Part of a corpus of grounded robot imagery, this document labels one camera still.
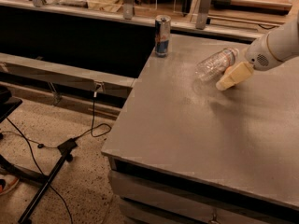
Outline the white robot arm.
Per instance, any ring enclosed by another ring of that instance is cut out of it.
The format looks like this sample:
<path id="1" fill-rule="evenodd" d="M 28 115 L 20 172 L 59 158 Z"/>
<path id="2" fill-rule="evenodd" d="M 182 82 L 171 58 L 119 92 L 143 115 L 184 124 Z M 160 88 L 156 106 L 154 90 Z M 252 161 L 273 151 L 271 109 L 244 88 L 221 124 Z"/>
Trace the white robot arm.
<path id="1" fill-rule="evenodd" d="M 227 68 L 216 88 L 225 91 L 251 77 L 254 70 L 268 71 L 298 56 L 299 12 L 292 21 L 255 39 L 244 50 L 246 60 Z"/>

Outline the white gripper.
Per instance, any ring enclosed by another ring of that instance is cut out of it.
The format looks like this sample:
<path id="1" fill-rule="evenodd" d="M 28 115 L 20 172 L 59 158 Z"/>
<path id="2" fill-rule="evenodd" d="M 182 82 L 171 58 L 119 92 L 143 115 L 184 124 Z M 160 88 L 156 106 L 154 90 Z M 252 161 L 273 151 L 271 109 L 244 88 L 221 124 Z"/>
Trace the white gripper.
<path id="1" fill-rule="evenodd" d="M 229 73 L 223 74 L 216 83 L 219 91 L 225 91 L 234 85 L 245 81 L 253 75 L 253 71 L 267 71 L 273 69 L 278 64 L 277 59 L 270 52 L 268 35 L 255 39 L 245 51 L 245 58 L 248 62 L 241 62 L 232 65 Z"/>

